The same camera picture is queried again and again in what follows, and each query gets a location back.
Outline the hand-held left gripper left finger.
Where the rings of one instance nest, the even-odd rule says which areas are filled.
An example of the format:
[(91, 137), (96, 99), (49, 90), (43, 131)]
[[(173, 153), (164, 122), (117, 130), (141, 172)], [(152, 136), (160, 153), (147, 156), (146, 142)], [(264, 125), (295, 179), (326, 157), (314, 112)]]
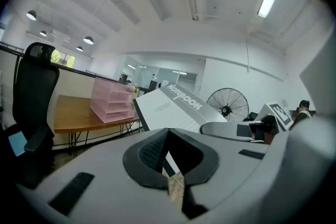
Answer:
[(162, 175), (168, 153), (166, 139), (169, 130), (155, 131), (149, 137), (131, 145), (123, 155), (123, 166), (128, 175), (140, 186), (167, 190), (167, 179)]

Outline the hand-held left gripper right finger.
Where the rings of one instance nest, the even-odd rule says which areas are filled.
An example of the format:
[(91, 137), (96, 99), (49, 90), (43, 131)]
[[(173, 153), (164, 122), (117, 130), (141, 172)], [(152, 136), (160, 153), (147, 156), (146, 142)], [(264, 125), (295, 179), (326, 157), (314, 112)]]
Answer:
[(207, 212), (198, 204), (191, 188), (209, 181), (218, 169), (218, 153), (177, 129), (169, 129), (167, 135), (169, 152), (184, 176), (182, 212), (190, 219)]

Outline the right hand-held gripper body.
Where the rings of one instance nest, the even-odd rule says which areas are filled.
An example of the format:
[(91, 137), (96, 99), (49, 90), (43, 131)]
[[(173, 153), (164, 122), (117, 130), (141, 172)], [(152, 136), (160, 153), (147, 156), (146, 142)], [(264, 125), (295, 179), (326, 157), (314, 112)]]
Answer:
[(251, 112), (244, 124), (237, 125), (237, 136), (249, 142), (271, 144), (275, 136), (286, 132), (293, 120), (277, 102), (264, 104), (259, 113)]

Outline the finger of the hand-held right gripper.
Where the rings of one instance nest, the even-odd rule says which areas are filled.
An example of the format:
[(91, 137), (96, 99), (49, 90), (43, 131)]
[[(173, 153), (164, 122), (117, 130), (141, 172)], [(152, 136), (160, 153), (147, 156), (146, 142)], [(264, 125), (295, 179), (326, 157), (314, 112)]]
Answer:
[(236, 137), (237, 123), (233, 122), (208, 122), (203, 124), (199, 132), (213, 137)]

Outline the grey white book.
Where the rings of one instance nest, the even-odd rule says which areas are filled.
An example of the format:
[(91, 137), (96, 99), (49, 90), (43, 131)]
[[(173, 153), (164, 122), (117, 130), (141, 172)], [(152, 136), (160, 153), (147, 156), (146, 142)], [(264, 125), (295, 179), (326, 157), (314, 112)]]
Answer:
[[(139, 141), (161, 129), (177, 129), (218, 153), (218, 169), (209, 180), (227, 174), (225, 169), (231, 165), (224, 154), (229, 152), (229, 144), (219, 138), (199, 133), (203, 123), (218, 118), (205, 102), (187, 90), (171, 84), (134, 99), (134, 105), (145, 131)], [(165, 157), (163, 169), (168, 167)]]

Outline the pink metal mesh desk organizer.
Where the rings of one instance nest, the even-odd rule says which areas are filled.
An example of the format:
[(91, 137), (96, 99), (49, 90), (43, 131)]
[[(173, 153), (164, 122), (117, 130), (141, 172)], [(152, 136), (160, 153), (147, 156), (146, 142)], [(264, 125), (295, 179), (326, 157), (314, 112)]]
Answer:
[(133, 95), (125, 84), (96, 78), (90, 101), (91, 110), (103, 123), (133, 118), (135, 108)]

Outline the black floor fan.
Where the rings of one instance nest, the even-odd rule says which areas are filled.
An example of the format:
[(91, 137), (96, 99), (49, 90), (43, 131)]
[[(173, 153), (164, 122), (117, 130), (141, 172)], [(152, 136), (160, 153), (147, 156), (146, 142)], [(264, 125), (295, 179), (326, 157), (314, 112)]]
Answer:
[(207, 100), (227, 122), (242, 122), (249, 116), (249, 105), (245, 96), (236, 89), (222, 88), (215, 91)]

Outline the wooden table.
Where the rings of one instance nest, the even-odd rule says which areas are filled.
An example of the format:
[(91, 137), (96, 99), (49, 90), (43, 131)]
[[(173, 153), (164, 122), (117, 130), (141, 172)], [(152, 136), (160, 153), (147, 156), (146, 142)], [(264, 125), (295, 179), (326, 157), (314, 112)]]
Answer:
[(81, 148), (133, 135), (141, 129), (138, 116), (103, 123), (91, 110), (89, 99), (60, 95), (55, 109), (52, 150), (76, 156)]

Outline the blue seat pad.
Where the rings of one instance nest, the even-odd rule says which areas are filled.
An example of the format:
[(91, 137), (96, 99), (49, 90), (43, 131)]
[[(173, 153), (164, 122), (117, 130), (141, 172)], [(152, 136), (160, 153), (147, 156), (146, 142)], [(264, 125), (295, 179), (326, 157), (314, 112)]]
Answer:
[(27, 143), (27, 140), (22, 133), (22, 131), (12, 134), (8, 137), (9, 143), (11, 145), (11, 148), (15, 154), (15, 156), (20, 156), (24, 154), (24, 146)]

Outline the black office chair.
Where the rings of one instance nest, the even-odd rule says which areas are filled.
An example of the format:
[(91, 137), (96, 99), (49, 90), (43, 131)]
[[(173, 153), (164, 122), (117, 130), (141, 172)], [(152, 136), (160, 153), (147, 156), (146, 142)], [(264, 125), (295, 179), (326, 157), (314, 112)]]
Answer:
[[(54, 133), (47, 123), (51, 96), (59, 69), (51, 64), (55, 48), (34, 42), (18, 64), (13, 86), (13, 117), (16, 123), (4, 132), (8, 141), (10, 169), (14, 181), (34, 189), (54, 165)], [(15, 156), (8, 137), (22, 131), (27, 143), (24, 154)]]

